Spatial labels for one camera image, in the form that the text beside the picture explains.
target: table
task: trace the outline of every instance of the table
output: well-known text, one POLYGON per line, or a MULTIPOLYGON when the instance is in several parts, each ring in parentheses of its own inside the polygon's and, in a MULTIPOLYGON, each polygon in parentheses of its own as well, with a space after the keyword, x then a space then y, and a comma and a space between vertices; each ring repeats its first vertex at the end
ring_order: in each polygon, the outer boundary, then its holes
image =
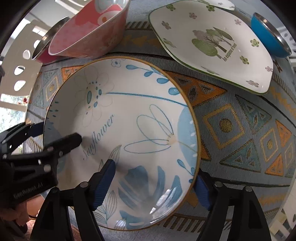
MULTIPOLYGON (((200 128, 201 169, 229 187, 251 186, 270 223, 295 178, 296 90, 291 66, 287 59, 273 57, 271 85, 263 96, 187 69, 167 54, 147 22, 152 9, 168 3, 171 1, 132 1, 124 37, 106 56, 131 56, 151 62, 181 86, 194 108, 200 128)), ((250 19, 238 11, 235 14, 245 21, 250 19)), ((44 65, 30 96, 26 122, 44 121, 58 88, 90 61, 68 58, 44 65)), ((28 143, 25 151, 30 151, 30 147, 41 150, 42 136, 31 138, 28 143)), ((227 239, 232 213, 230 207, 221 240, 227 239)), ((112 241, 193 241, 206 217, 207 210, 192 191, 184 205, 157 226, 134 232, 100 229, 105 239, 112 241)))

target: plate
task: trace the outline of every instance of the plate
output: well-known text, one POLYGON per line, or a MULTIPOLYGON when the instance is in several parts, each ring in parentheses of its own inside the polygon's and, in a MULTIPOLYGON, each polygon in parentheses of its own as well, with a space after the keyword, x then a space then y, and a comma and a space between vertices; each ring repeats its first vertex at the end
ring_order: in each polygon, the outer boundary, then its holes
POLYGON ((184 0, 152 11, 149 21, 182 65, 255 94, 268 91, 272 59, 249 26, 231 13, 184 0))
POLYGON ((56 33, 49 54, 98 58, 108 53, 123 37, 130 1, 89 2, 56 33))
POLYGON ((95 212, 100 226, 137 230, 157 224, 184 201, 200 163, 197 120, 183 91, 145 61, 103 58, 73 75, 55 94, 44 144, 77 132, 81 145, 59 159, 58 187, 90 179, 107 159, 115 177, 95 212))
POLYGON ((212 5, 212 6, 215 6, 215 7, 219 7, 219 8, 224 8, 224 9, 227 9, 227 10, 234 11, 234 9, 235 9, 235 5, 232 2, 228 1, 228 0, 207 0, 207 1, 196 0, 196 1, 207 4, 207 5, 212 5))

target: pink bowl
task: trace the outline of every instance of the pink bowl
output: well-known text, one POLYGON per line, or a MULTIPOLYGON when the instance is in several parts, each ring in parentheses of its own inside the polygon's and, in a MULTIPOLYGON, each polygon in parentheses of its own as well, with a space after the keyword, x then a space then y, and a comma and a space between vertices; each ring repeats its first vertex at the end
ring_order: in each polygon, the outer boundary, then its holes
POLYGON ((122 39, 131 0, 93 0, 71 18, 53 37, 52 56, 98 58, 122 39))

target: round plate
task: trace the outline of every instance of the round plate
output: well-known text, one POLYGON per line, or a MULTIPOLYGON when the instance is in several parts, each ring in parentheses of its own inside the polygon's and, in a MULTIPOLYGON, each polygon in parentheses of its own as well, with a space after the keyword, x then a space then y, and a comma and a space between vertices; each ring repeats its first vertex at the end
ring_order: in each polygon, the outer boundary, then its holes
POLYGON ((202 2, 207 5, 216 6, 219 8, 224 8, 227 10, 234 11, 234 9, 235 9, 235 5, 228 0, 195 0, 195 1, 202 2))
POLYGON ((149 21, 163 47, 182 65, 255 94, 268 91, 272 59, 235 15, 184 0, 152 11, 149 21))
POLYGON ((75 72, 55 94, 44 144, 77 132, 81 145, 59 159, 60 189, 76 187, 107 159, 116 173, 95 212, 100 226, 137 230, 167 218, 195 182, 200 134, 188 99, 156 66, 103 58, 75 72))

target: tree illustration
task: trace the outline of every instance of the tree illustration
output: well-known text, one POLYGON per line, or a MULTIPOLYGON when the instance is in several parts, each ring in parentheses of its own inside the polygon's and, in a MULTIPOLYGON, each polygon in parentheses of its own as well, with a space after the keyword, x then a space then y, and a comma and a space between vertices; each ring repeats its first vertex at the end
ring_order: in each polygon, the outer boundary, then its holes
POLYGON ((193 30, 194 35, 196 36, 196 38, 198 40, 207 42, 209 45, 213 46, 213 47, 218 47, 220 48, 224 53, 226 53, 226 49, 223 48, 222 46, 219 45, 219 38, 214 35, 211 36, 210 34, 203 32, 201 30, 193 30))
POLYGON ((217 49, 212 43, 200 39, 193 39, 192 43, 196 48, 198 48, 207 56, 217 56, 218 58, 221 58, 221 56, 218 55, 217 49))
POLYGON ((217 42, 226 42, 228 45, 231 46, 231 43, 229 43, 227 40, 223 38, 223 35, 221 35, 217 30, 213 29, 206 29, 207 33, 217 42))

